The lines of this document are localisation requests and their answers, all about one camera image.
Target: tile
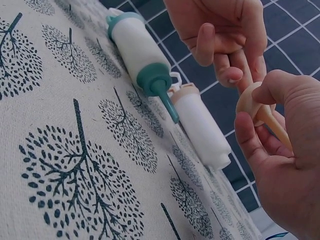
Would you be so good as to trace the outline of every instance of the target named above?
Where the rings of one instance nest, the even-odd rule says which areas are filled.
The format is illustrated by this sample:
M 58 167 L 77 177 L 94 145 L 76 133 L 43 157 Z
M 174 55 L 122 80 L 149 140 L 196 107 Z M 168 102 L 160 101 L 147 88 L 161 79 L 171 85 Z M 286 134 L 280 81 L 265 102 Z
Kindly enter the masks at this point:
M 266 70 L 268 72 L 281 69 L 291 74 L 299 75 L 298 70 L 289 62 L 286 56 L 276 47 L 271 47 L 264 53 Z
M 155 19 L 149 22 L 149 25 L 160 39 L 163 39 L 166 35 L 171 33 L 175 28 L 171 23 L 169 14 L 167 11 L 157 16 Z
M 179 66 L 189 81 L 200 91 L 217 81 L 214 66 L 200 66 L 192 55 L 183 60 Z
M 186 81 L 185 77 L 181 74 L 179 69 L 175 66 L 171 69 L 171 72 L 177 72 L 180 73 L 181 79 L 182 79 L 182 84 L 187 84 L 188 82 Z M 173 83 L 177 83 L 178 80 L 176 78 L 172 79 Z
M 166 8 L 163 0 L 131 0 L 145 20 L 149 20 Z
M 180 37 L 176 31 L 162 42 L 176 62 L 190 53 L 188 47 L 180 40 Z
M 280 42 L 279 47 L 305 75 L 320 65 L 320 44 L 304 29 L 300 29 Z
M 174 62 L 172 61 L 171 57 L 167 54 L 166 50 L 164 49 L 164 47 L 161 44 L 158 44 L 159 48 L 161 49 L 161 51 L 163 52 L 163 54 L 165 55 L 166 59 L 168 59 L 169 63 L 171 66 L 175 65 Z
M 108 8 L 116 8 L 122 4 L 125 0 L 99 0 L 102 5 Z
M 120 6 L 118 9 L 120 9 L 123 12 L 136 12 L 134 8 L 131 6 L 131 4 L 128 2 Z
M 225 174 L 225 176 L 228 178 L 230 181 L 233 189 L 235 191 L 243 188 L 248 184 L 247 180 L 245 177 L 242 175 L 240 168 L 238 167 L 235 159 L 232 157 L 232 155 L 229 155 L 231 159 L 231 163 L 225 167 L 222 171 Z
M 238 91 L 218 83 L 204 92 L 201 98 L 223 134 L 231 132 L 234 129 Z
M 236 139 L 236 134 L 233 133 L 229 135 L 226 140 L 230 144 L 236 158 L 239 160 L 241 167 L 245 173 L 245 175 L 248 177 L 250 182 L 253 182 L 255 180 L 254 174 L 251 171 L 251 168 L 245 159 L 245 156 L 243 155 L 241 148 L 238 145 L 237 139 Z
M 320 39 L 320 17 L 316 18 L 312 22 L 310 22 L 306 28 L 313 33 L 313 35 L 317 38 Z
M 308 0 L 279 0 L 277 3 L 301 24 L 304 24 L 320 13 Z
M 246 210 L 250 213 L 259 207 L 250 187 L 237 193 Z
M 299 27 L 298 23 L 275 4 L 264 8 L 263 18 L 266 33 L 273 41 L 277 41 Z

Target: printed tree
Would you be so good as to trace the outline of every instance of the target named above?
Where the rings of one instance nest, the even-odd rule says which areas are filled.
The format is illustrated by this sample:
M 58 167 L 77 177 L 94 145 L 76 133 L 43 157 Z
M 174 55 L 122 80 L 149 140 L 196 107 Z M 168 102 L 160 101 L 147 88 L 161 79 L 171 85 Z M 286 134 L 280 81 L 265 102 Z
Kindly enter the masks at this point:
M 29 202 L 58 238 L 141 239 L 144 214 L 130 179 L 110 153 L 85 139 L 78 101 L 73 104 L 77 133 L 47 125 L 19 145 Z
M 192 187 L 179 177 L 170 157 L 168 155 L 167 157 L 177 176 L 171 177 L 170 189 L 172 196 L 178 203 L 178 207 L 183 211 L 184 216 L 188 219 L 189 223 L 195 230 L 197 230 L 203 237 L 213 239 L 214 234 L 211 222 L 203 203 Z
M 157 119 L 156 115 L 152 112 L 152 110 L 150 109 L 146 101 L 141 99 L 141 97 L 139 96 L 139 93 L 137 92 L 133 84 L 132 84 L 132 87 L 134 89 L 134 92 L 132 91 L 126 92 L 126 95 L 129 98 L 129 101 L 132 103 L 133 107 L 143 118 L 146 125 L 149 128 L 151 128 L 151 130 L 154 131 L 159 138 L 163 138 L 164 130 L 161 126 L 161 123 Z
M 42 60 L 29 38 L 16 29 L 20 12 L 8 23 L 0 17 L 0 100 L 32 91 L 42 80 Z
M 68 20 L 80 29 L 85 29 L 85 24 L 78 16 L 77 12 L 74 11 L 70 0 L 54 0 L 55 4 L 63 11 L 64 15 Z
M 181 143 L 181 145 L 188 151 L 188 153 L 191 155 L 191 157 L 197 161 L 198 156 L 195 153 L 195 150 L 193 149 L 193 147 L 191 146 L 190 142 L 187 140 L 186 136 L 183 136 L 181 134 L 181 132 L 178 130 L 178 128 L 176 127 L 174 129 L 174 134 L 177 136 L 179 142 Z
M 120 78 L 122 76 L 120 69 L 115 65 L 110 56 L 102 49 L 98 38 L 96 41 L 91 40 L 89 37 L 85 37 L 84 39 L 87 47 L 100 66 L 113 78 Z
M 132 161 L 148 173 L 155 174 L 158 165 L 155 147 L 138 120 L 125 110 L 115 87 L 113 90 L 118 104 L 108 99 L 99 104 L 107 129 Z
M 55 27 L 42 25 L 42 36 L 45 46 L 51 50 L 54 58 L 68 69 L 69 73 L 82 83 L 96 80 L 97 73 L 94 65 L 82 49 L 73 42 L 72 29 L 65 36 Z
M 55 9 L 49 0 L 24 0 L 24 2 L 37 13 L 52 16 L 55 14 Z
M 185 174 L 190 178 L 194 185 L 199 187 L 201 190 L 204 189 L 202 185 L 201 178 L 197 171 L 196 165 L 190 160 L 190 158 L 179 148 L 174 136 L 170 132 L 171 137 L 175 145 L 172 145 L 172 153 L 176 157 L 178 163 L 180 164 L 181 168 L 184 170 Z

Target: leaf print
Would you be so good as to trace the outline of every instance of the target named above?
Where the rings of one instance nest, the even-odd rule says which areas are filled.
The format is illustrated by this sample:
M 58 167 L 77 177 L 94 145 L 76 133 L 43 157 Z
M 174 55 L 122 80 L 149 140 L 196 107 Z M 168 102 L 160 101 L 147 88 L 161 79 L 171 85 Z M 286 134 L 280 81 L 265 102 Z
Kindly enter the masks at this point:
M 85 43 L 92 55 L 100 66 L 113 78 L 118 79 L 122 76 L 120 69 L 115 65 L 110 56 L 101 48 L 98 38 L 96 42 L 89 37 L 85 37 Z
M 170 132 L 171 137 L 173 138 L 175 145 L 172 146 L 172 153 L 176 157 L 181 168 L 184 170 L 185 174 L 190 178 L 190 180 L 199 187 L 201 190 L 204 189 L 202 185 L 201 178 L 197 171 L 196 165 L 190 160 L 190 158 L 178 147 L 174 136 Z
M 42 36 L 45 46 L 51 50 L 54 58 L 68 69 L 73 77 L 81 83 L 96 80 L 96 69 L 85 52 L 73 42 L 71 28 L 67 37 L 55 27 L 42 25 Z
M 42 80 L 42 60 L 29 38 L 16 29 L 20 12 L 11 23 L 0 17 L 0 100 L 32 91 Z
M 178 207 L 183 211 L 184 216 L 189 223 L 203 237 L 212 239 L 214 237 L 211 222 L 206 209 L 201 202 L 197 193 L 189 186 L 189 184 L 179 177 L 170 157 L 167 155 L 170 164 L 177 176 L 171 177 L 170 189 L 172 196 L 178 203 Z
M 143 212 L 127 173 L 100 145 L 86 141 L 78 101 L 77 133 L 45 126 L 19 146 L 29 202 L 58 238 L 139 240 Z
M 155 114 L 152 112 L 148 104 L 140 98 L 139 93 L 137 92 L 135 86 L 133 84 L 132 86 L 135 93 L 132 91 L 126 92 L 126 95 L 129 98 L 129 101 L 132 103 L 133 107 L 143 118 L 146 125 L 149 128 L 151 128 L 151 130 L 154 131 L 159 138 L 163 138 L 164 130 L 161 126 L 161 123 L 159 122 Z
M 55 9 L 48 0 L 24 0 L 24 2 L 37 13 L 52 16 Z
M 155 147 L 138 120 L 124 109 L 116 88 L 113 90 L 119 104 L 108 99 L 99 104 L 107 129 L 136 165 L 155 174 L 158 165 Z
M 85 24 L 74 11 L 69 0 L 54 0 L 55 4 L 63 11 L 68 20 L 80 29 L 85 29 Z

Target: plastic nozzle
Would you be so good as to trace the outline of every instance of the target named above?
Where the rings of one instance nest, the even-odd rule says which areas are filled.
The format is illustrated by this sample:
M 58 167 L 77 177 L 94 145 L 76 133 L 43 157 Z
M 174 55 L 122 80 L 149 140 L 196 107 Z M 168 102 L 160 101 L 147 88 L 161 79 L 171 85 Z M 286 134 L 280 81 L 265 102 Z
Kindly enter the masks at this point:
M 168 111 L 168 113 L 170 114 L 173 122 L 175 124 L 177 124 L 179 122 L 179 115 L 174 107 L 174 105 L 172 104 L 167 91 L 166 91 L 166 82 L 164 80 L 156 80 L 153 82 L 153 84 L 150 87 L 150 90 L 155 93 L 157 96 L 159 96 L 159 98 L 161 99 L 161 101 L 163 102 L 166 110 Z

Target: finger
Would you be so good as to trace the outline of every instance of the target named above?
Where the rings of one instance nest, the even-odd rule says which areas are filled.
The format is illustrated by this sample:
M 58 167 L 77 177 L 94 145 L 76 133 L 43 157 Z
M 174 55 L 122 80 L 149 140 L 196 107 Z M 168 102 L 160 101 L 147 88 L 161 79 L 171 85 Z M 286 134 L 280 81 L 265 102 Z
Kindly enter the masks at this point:
M 262 163 L 269 157 L 256 135 L 253 121 L 246 112 L 237 113 L 234 121 L 236 140 L 249 163 L 254 176 L 260 174 Z
M 272 135 L 265 126 L 259 126 L 255 129 L 261 144 L 270 155 L 293 157 L 293 153 L 289 151 L 274 135 Z
M 264 8 L 259 0 L 243 0 L 241 26 L 246 42 L 245 55 L 251 70 L 256 69 L 258 57 L 264 54 L 267 47 L 267 32 L 264 23 Z
M 203 67 L 214 61 L 215 35 L 215 27 L 211 23 L 204 23 L 199 29 L 196 46 L 190 49 L 195 60 Z
M 284 104 L 291 89 L 299 85 L 301 81 L 296 75 L 273 70 L 266 75 L 262 85 L 252 92 L 252 97 L 261 104 Z
M 242 79 L 236 84 L 239 92 L 242 93 L 250 84 L 253 83 L 246 55 L 243 49 L 240 49 L 230 54 L 229 59 L 232 67 L 238 68 L 243 72 Z
M 229 57 L 226 54 L 214 54 L 213 64 L 216 77 L 224 87 L 235 87 L 243 77 L 243 72 L 239 68 L 230 67 Z

